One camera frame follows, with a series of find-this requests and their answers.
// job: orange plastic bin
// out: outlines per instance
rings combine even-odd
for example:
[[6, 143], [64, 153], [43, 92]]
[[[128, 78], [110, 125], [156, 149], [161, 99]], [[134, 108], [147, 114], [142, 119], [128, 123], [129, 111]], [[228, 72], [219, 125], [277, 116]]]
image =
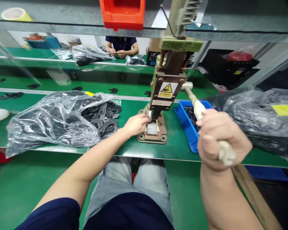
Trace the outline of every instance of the orange plastic bin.
[[100, 0], [105, 28], [143, 30], [145, 0]]

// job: person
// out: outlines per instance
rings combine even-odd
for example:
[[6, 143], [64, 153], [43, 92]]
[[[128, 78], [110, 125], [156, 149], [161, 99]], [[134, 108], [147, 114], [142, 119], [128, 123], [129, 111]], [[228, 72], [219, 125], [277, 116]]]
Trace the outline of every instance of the person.
[[127, 55], [138, 54], [139, 47], [136, 38], [106, 36], [106, 51], [114, 57], [119, 55], [119, 58], [124, 59]]
[[[148, 122], [145, 114], [133, 116], [123, 128], [88, 150], [57, 179], [16, 229], [78, 229], [90, 183], [98, 173], [83, 229], [174, 229], [164, 162], [142, 159], [132, 184], [131, 158], [113, 157], [130, 137], [142, 133]], [[225, 112], [208, 109], [197, 125], [201, 127], [200, 189], [209, 229], [262, 230], [230, 167], [218, 160], [218, 140], [231, 144], [237, 154], [236, 164], [252, 149], [251, 142]]]

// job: wooden handle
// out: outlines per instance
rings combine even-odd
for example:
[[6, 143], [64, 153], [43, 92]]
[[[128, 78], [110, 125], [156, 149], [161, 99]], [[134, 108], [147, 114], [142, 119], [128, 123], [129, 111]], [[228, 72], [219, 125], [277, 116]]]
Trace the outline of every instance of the wooden handle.
[[[205, 111], [206, 108], [192, 93], [190, 88], [185, 87], [185, 91], [194, 107], [194, 114], [196, 119], [200, 120], [203, 116], [202, 112]], [[236, 159], [236, 152], [227, 141], [218, 141], [218, 143], [220, 147], [219, 160], [226, 166], [233, 165]]]

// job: tape roll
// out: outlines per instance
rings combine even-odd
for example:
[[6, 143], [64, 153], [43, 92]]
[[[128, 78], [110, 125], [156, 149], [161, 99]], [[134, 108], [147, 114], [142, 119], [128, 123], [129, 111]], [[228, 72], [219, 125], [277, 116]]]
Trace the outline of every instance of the tape roll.
[[8, 21], [33, 21], [24, 9], [18, 7], [6, 9], [1, 17]]

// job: hand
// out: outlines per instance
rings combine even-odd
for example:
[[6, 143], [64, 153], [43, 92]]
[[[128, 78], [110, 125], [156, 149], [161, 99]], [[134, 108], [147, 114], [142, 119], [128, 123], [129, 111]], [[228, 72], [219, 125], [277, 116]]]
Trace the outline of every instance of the hand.
[[148, 122], [151, 122], [151, 120], [146, 114], [138, 114], [130, 117], [122, 129], [128, 136], [136, 136], [144, 131]]
[[124, 59], [126, 57], [126, 51], [124, 50], [119, 50], [117, 54], [119, 55], [119, 58], [121, 59]]
[[109, 53], [110, 53], [112, 56], [114, 56], [114, 57], [117, 55], [117, 52], [115, 51], [114, 48], [111, 48], [111, 49], [109, 50]]
[[197, 143], [199, 156], [202, 163], [213, 170], [223, 171], [229, 168], [218, 159], [220, 149], [217, 141], [229, 142], [236, 152], [235, 165], [241, 163], [252, 149], [252, 143], [244, 132], [225, 112], [207, 109], [196, 124], [201, 127]]

